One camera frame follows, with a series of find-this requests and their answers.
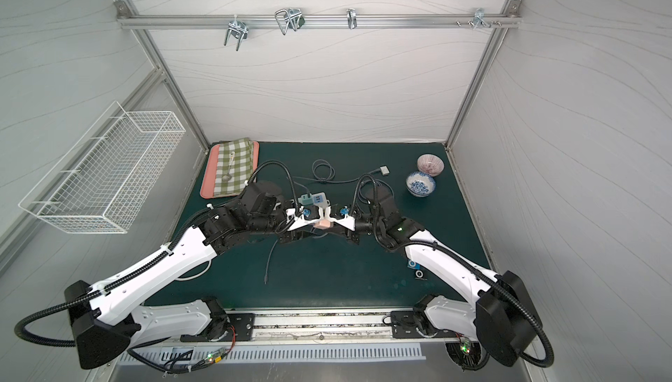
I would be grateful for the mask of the teal USB charger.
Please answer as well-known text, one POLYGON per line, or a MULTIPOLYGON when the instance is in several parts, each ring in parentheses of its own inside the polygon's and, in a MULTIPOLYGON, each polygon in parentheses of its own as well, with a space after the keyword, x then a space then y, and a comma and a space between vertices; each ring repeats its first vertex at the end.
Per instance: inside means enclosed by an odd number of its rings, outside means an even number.
POLYGON ((302 206, 311 206, 314 205, 313 194, 304 194, 299 197, 299 203, 302 206))

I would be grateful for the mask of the pink charger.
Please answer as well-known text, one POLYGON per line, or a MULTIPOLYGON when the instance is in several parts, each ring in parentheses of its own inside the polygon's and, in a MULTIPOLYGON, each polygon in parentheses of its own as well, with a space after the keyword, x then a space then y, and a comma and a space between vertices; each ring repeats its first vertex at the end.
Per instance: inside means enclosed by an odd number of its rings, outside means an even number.
POLYGON ((329 215, 323 215, 314 225, 315 229, 327 230, 334 226, 334 221, 329 217, 329 215))

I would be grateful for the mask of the white colourful power strip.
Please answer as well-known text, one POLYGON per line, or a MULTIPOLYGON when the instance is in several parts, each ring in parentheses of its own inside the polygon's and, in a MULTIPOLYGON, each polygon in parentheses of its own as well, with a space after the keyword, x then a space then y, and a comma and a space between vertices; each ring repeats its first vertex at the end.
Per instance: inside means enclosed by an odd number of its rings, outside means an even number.
POLYGON ((285 205, 286 214, 305 219, 325 217, 329 211, 330 202, 324 192, 304 194, 297 198, 297 203, 290 199, 285 205))

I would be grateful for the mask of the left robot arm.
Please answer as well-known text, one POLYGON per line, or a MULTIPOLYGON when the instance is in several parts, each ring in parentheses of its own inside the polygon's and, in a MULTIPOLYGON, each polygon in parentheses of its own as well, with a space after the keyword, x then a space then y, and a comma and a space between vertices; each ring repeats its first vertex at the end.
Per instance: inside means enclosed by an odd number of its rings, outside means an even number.
POLYGON ((323 208, 301 203, 296 193, 286 199, 273 182, 251 177, 239 196, 194 214, 157 252, 108 279, 75 282, 66 289, 64 303, 28 315, 14 333, 34 345, 74 348, 85 370, 142 343, 173 336, 217 340, 228 325, 217 300, 158 308, 146 307, 145 301, 253 236, 290 240, 294 231, 323 217, 323 208))

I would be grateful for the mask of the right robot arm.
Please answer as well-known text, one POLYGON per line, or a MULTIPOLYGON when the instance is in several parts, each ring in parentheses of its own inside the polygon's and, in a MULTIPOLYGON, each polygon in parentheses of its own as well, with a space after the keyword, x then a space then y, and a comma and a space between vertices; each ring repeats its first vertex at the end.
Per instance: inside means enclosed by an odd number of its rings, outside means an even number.
POLYGON ((348 238, 364 231, 385 251, 403 252, 463 298, 462 307, 444 296, 423 298, 414 308, 416 331, 421 336, 454 333, 458 365, 465 371, 478 371, 489 359, 508 367, 518 360, 538 368, 554 364, 551 340, 518 275, 496 273, 469 261, 423 225, 404 217, 391 192, 372 175, 361 176, 355 188, 366 183, 372 185, 366 197, 368 214, 353 200, 343 207, 320 206, 320 220, 328 229, 343 229, 348 238))

